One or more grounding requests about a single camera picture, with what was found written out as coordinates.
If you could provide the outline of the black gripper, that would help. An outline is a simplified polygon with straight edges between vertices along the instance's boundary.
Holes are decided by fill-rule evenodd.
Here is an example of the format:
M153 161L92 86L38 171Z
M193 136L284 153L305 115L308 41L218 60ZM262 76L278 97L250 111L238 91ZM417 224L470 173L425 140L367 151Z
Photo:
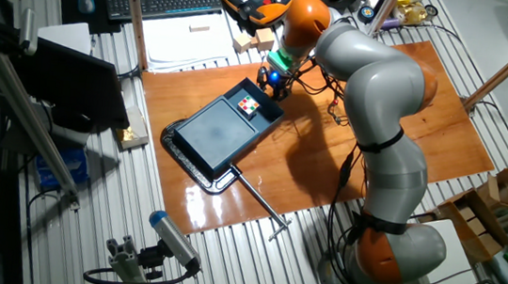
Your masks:
M257 86L265 91L267 87L271 87L275 100L282 102L288 98L291 93L292 76L289 74L281 74L279 71L260 67L257 74Z

